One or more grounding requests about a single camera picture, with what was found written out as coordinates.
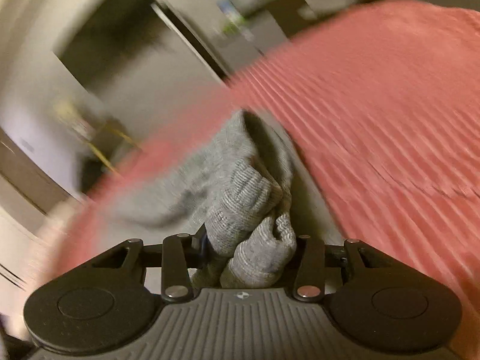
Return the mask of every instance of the white wall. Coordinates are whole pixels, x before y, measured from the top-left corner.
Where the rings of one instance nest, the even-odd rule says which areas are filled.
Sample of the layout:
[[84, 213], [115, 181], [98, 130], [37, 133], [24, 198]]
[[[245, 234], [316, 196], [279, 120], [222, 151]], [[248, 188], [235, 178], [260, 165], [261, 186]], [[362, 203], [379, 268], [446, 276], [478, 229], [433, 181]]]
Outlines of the white wall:
[[210, 71], [165, 26], [157, 44], [142, 50], [98, 95], [131, 135], [143, 139], [211, 85], [217, 82]]
[[[99, 0], [41, 0], [33, 8], [30, 7], [29, 9], [34, 9], [34, 15], [29, 18], [31, 22], [26, 24], [25, 37], [21, 38], [19, 52], [15, 55], [10, 74], [0, 94], [0, 127], [43, 171], [73, 195], [76, 195], [77, 190], [78, 156], [85, 148], [54, 120], [51, 107], [59, 96], [75, 98], [99, 112], [102, 112], [105, 106], [109, 107], [108, 110], [112, 111], [114, 116], [119, 117], [127, 127], [130, 126], [134, 135], [142, 136], [154, 128], [155, 124], [160, 123], [161, 118], [155, 120], [152, 112], [162, 110], [163, 118], [168, 119], [168, 112], [173, 112], [182, 104], [179, 100], [191, 99], [191, 91], [187, 91], [185, 96], [179, 96], [178, 90], [185, 85], [176, 85], [176, 98], [172, 98], [172, 90], [158, 96], [161, 89], [158, 83], [162, 79], [155, 82], [155, 75], [152, 73], [162, 78], [165, 72], [161, 69], [164, 69], [164, 66], [159, 64], [158, 60], [152, 61], [147, 55], [143, 56], [145, 63], [150, 64], [153, 69], [160, 69], [157, 72], [151, 70], [148, 75], [149, 82], [153, 83], [150, 90], [148, 82], [139, 75], [137, 76], [140, 81], [137, 83], [130, 79], [127, 85], [121, 80], [119, 84], [123, 83], [124, 91], [112, 89], [110, 95], [106, 93], [105, 103], [99, 102], [82, 88], [57, 59], [53, 50], [71, 34], [75, 26], [82, 24], [97, 1]], [[216, 1], [168, 0], [206, 30], [212, 30], [213, 23], [223, 17]], [[206, 73], [200, 62], [197, 62], [197, 65], [193, 62], [193, 65], [188, 67], [190, 73], [196, 70], [192, 73], [191, 84], [213, 83], [213, 78]], [[179, 84], [181, 80], [182, 76], [177, 74], [174, 81], [170, 82]], [[146, 93], [145, 103], [139, 98], [141, 89]], [[115, 95], [118, 93], [120, 96], [123, 94], [123, 100], [115, 102]], [[129, 107], [135, 104], [136, 108], [130, 110]], [[141, 119], [145, 115], [149, 118], [146, 123], [142, 123]]]

